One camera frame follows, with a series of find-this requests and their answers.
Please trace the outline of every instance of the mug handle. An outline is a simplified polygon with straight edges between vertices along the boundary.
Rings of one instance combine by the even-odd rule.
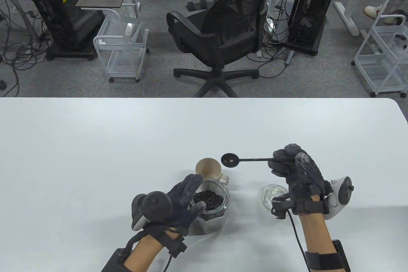
[[[221,182],[221,183],[223,183],[224,185],[228,185],[228,182],[229,182],[229,176],[227,176],[227,175],[225,175],[225,174],[223,174],[223,173],[221,173],[221,175],[220,175],[220,177],[219,177],[219,179],[223,179],[225,182]]]

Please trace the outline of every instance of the white sneaker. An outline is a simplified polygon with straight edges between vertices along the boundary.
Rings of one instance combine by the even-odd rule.
[[[364,8],[364,12],[366,13],[367,16],[375,19],[377,18],[377,15],[381,11],[381,9],[382,9],[382,4],[377,7],[366,6],[366,8]]]
[[[367,16],[369,16],[369,17],[375,19],[375,18],[377,18],[377,16],[378,16],[379,12],[381,11],[381,9],[382,9],[382,4],[379,5],[379,6],[377,6],[376,8],[373,7],[373,6],[366,6],[366,7],[364,8],[364,12],[366,13]],[[393,23],[394,23],[394,20],[395,20],[395,18],[392,18],[392,17],[390,17],[390,18],[385,18],[385,19],[384,19],[384,23],[386,23],[386,24],[393,24]]]

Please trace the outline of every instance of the spoon handle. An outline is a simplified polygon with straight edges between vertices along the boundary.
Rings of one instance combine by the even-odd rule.
[[[239,161],[270,161],[271,158],[241,158]]]

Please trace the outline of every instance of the glass jar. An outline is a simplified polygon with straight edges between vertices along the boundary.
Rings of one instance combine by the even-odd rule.
[[[226,186],[216,179],[204,179],[201,185],[198,187],[197,192],[204,190],[211,190],[216,194],[223,197],[222,204],[214,210],[205,210],[197,219],[192,223],[192,227],[198,231],[198,234],[209,234],[220,230],[224,225],[225,220],[229,214],[229,207],[231,204],[231,198],[229,196]],[[195,205],[192,199],[189,207]]]

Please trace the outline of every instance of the black mesh chair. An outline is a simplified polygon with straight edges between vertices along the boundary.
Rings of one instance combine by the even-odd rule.
[[[174,76],[185,75],[207,81],[194,97],[203,97],[216,86],[229,97],[238,97],[226,81],[240,77],[259,78],[259,71],[222,70],[226,64],[262,47],[267,11],[266,0],[218,0],[210,9],[188,17],[178,11],[167,13],[169,32],[179,50],[192,53],[211,67],[211,71],[176,68]]]

